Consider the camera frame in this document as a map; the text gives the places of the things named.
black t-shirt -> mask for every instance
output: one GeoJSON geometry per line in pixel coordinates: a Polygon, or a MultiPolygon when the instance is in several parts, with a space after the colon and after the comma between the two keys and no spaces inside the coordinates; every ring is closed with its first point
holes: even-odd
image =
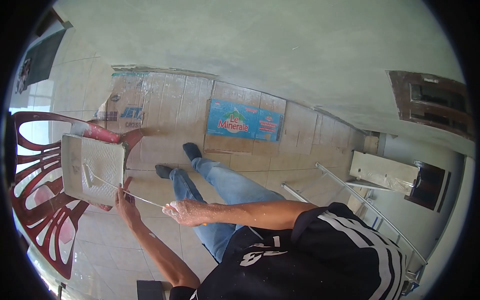
{"type": "Polygon", "coordinates": [[[197,290],[170,300],[379,299],[400,297],[406,256],[346,205],[299,215],[293,229],[242,227],[197,290]]]}

wooden window frame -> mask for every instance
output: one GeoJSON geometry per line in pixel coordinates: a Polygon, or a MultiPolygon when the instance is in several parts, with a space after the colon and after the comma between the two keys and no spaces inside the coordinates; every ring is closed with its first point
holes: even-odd
{"type": "Polygon", "coordinates": [[[411,85],[418,84],[460,94],[468,102],[465,84],[452,79],[425,73],[387,71],[387,74],[392,85],[400,120],[432,126],[475,141],[473,118],[470,114],[432,102],[413,100],[411,98],[411,85]],[[411,116],[412,113],[423,115],[425,112],[463,123],[467,126],[468,132],[464,132],[445,124],[411,116]]]}

black sock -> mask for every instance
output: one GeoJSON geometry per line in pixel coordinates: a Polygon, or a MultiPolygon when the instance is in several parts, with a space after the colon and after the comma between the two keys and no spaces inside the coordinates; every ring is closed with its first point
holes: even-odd
{"type": "Polygon", "coordinates": [[[200,149],[198,149],[198,146],[194,143],[183,144],[183,151],[185,151],[190,161],[197,157],[202,157],[202,152],[200,152],[200,149]]]}
{"type": "Polygon", "coordinates": [[[173,169],[162,165],[156,165],[155,170],[156,174],[160,176],[160,178],[170,179],[170,172],[173,169]]]}

le minerale logo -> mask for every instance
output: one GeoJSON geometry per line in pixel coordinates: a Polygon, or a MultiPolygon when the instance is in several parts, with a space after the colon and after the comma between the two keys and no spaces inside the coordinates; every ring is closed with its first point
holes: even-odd
{"type": "Polygon", "coordinates": [[[223,128],[228,130],[231,133],[237,133],[240,131],[248,131],[248,125],[245,125],[245,117],[239,113],[239,111],[234,108],[233,111],[223,115],[223,118],[226,118],[223,122],[218,120],[218,128],[223,128]]]}

white wall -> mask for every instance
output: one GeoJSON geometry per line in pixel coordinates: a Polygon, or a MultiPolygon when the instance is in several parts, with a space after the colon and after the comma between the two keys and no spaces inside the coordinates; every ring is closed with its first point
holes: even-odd
{"type": "Polygon", "coordinates": [[[366,130],[473,155],[474,143],[400,121],[385,70],[463,81],[439,24],[419,0],[59,0],[111,65],[204,72],[320,106],[366,130]]]}
{"type": "Polygon", "coordinates": [[[428,265],[425,267],[420,279],[420,286],[413,291],[412,298],[415,298],[415,296],[426,295],[447,265],[456,243],[458,242],[458,238],[460,237],[465,218],[467,217],[474,176],[475,160],[471,157],[466,157],[465,171],[458,199],[448,220],[445,231],[433,250],[432,255],[428,259],[428,265]]]}
{"type": "MultiPolygon", "coordinates": [[[[385,141],[384,156],[406,164],[413,164],[413,160],[416,159],[452,172],[445,201],[439,213],[436,210],[439,203],[435,210],[430,210],[405,200],[401,193],[374,192],[373,204],[427,258],[440,238],[456,201],[463,174],[464,156],[444,147],[402,137],[392,138],[389,134],[385,141]]],[[[388,232],[385,232],[387,228],[388,226],[382,226],[383,230],[380,231],[387,233],[388,236],[388,232]]]]}

